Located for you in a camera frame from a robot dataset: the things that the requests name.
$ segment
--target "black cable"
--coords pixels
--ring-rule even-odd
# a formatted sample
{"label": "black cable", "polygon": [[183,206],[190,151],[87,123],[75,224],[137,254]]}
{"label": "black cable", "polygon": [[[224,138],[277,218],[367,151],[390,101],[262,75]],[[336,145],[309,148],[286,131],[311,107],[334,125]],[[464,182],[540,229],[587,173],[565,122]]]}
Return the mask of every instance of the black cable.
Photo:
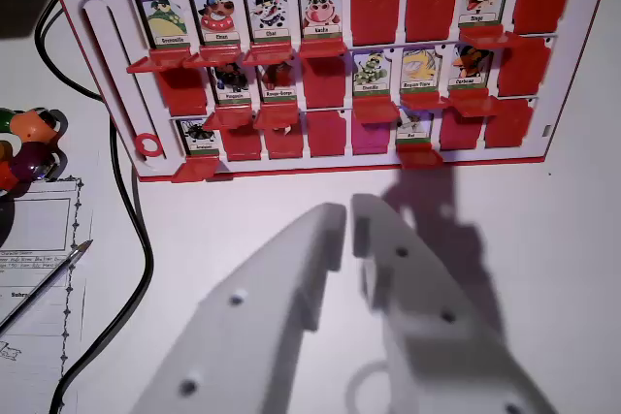
{"label": "black cable", "polygon": [[[86,97],[95,99],[97,101],[102,101],[102,98],[99,94],[89,91],[85,87],[80,86],[76,82],[67,78],[62,72],[60,72],[60,70],[58,70],[58,68],[52,63],[48,56],[48,53],[45,49],[45,38],[51,25],[60,17],[62,9],[54,15],[54,17],[49,21],[47,25],[45,24],[57,2],[58,0],[50,0],[48,5],[45,7],[43,13],[41,14],[39,21],[37,22],[37,26],[35,27],[35,45],[37,46],[37,51],[39,52],[41,59],[48,66],[49,70],[54,73],[61,81],[63,81],[65,84],[69,85]],[[127,210],[127,215],[129,215],[132,226],[134,227],[134,230],[138,235],[141,246],[145,253],[145,270],[143,272],[143,276],[140,279],[140,282],[136,286],[136,289],[130,296],[129,300],[127,300],[123,308],[118,312],[113,321],[108,324],[108,326],[104,329],[103,332],[99,334],[99,336],[97,336],[97,338],[95,338],[95,340],[88,347],[88,349],[84,351],[84,354],[82,354],[78,361],[73,364],[60,379],[51,398],[49,414],[58,414],[63,405],[62,398],[67,391],[69,385],[80,374],[80,372],[82,372],[82,370],[86,366],[88,366],[88,364],[90,364],[106,348],[106,346],[108,346],[108,344],[113,340],[118,332],[120,332],[120,330],[127,323],[127,321],[130,319],[130,317],[142,301],[145,293],[147,292],[148,285],[150,284],[153,277],[153,250],[151,248],[151,244],[148,239],[147,229],[142,218],[140,198],[138,196],[137,189],[136,173],[132,170],[132,191],[134,195],[134,206],[132,207],[132,203],[129,199],[129,195],[127,194],[127,190],[125,189],[125,185],[120,174],[120,166],[118,164],[118,150],[116,146],[116,129],[114,127],[112,119],[110,120],[110,155],[112,158],[113,174],[114,181],[116,182],[116,188],[118,189],[118,193],[120,194],[121,200],[123,201],[123,205]]]}

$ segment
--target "paper sheet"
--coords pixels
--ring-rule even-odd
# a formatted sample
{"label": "paper sheet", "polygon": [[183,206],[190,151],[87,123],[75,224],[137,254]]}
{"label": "paper sheet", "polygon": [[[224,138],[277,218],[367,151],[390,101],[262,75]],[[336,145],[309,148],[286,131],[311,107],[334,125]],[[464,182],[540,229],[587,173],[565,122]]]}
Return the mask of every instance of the paper sheet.
{"label": "paper sheet", "polygon": [[[82,203],[82,189],[80,179],[69,177],[33,183],[12,204],[0,202],[4,217],[13,217],[0,247],[0,316],[7,315],[72,246],[89,238],[91,218]],[[48,412],[61,374],[80,350],[84,286],[69,271],[0,335],[0,412]],[[63,413],[75,413],[76,400],[64,401]]]}

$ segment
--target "white table surface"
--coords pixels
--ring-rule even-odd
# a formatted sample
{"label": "white table surface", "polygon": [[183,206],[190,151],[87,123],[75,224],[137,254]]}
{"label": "white table surface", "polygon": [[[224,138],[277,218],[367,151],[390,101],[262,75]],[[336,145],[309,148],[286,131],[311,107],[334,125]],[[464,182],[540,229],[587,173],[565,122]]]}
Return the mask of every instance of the white table surface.
{"label": "white table surface", "polygon": [[[621,3],[602,0],[544,163],[141,183],[155,275],[126,328],[71,387],[70,393],[79,392],[79,412],[129,412],[216,282],[307,209],[348,205],[352,194],[364,192],[405,207],[405,217],[415,217],[423,238],[464,286],[486,310],[497,308],[510,351],[559,412],[618,414],[620,22]],[[48,43],[58,66],[92,87],[64,18]],[[32,38],[0,41],[0,55],[2,107],[65,112],[66,174],[90,180],[94,243],[79,267],[88,277],[85,348],[130,295],[144,264],[114,187],[107,114],[51,75]],[[294,414],[348,412],[352,380],[384,360],[379,318],[360,295],[347,229],[343,268],[328,278],[320,330],[303,343]],[[387,412],[386,380],[377,372],[362,385],[360,413]],[[239,391],[242,396],[244,387]]]}

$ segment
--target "white plastic part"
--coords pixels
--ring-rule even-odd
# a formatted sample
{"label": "white plastic part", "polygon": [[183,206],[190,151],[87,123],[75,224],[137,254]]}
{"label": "white plastic part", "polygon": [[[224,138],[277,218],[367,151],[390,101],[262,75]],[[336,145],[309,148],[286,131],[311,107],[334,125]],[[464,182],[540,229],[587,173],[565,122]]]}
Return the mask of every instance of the white plastic part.
{"label": "white plastic part", "polygon": [[371,195],[351,206],[367,299],[384,314],[391,413],[553,413],[401,216]]}
{"label": "white plastic part", "polygon": [[341,264],[345,207],[291,223],[199,304],[133,414],[282,414],[327,270]]}

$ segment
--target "pen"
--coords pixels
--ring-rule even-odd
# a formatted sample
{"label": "pen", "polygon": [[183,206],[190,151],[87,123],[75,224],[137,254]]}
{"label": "pen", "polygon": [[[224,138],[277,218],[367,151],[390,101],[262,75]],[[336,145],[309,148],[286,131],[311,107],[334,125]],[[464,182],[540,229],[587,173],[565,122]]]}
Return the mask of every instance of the pen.
{"label": "pen", "polygon": [[8,330],[9,327],[30,308],[32,304],[44,295],[65,271],[67,271],[80,259],[81,256],[83,256],[84,252],[86,252],[86,249],[88,249],[88,246],[90,246],[92,242],[93,240],[89,239],[72,250],[60,264],[48,273],[41,283],[34,287],[34,289],[24,300],[22,300],[11,312],[9,312],[9,315],[2,319],[2,322],[0,322],[0,336],[2,336],[5,331]]}

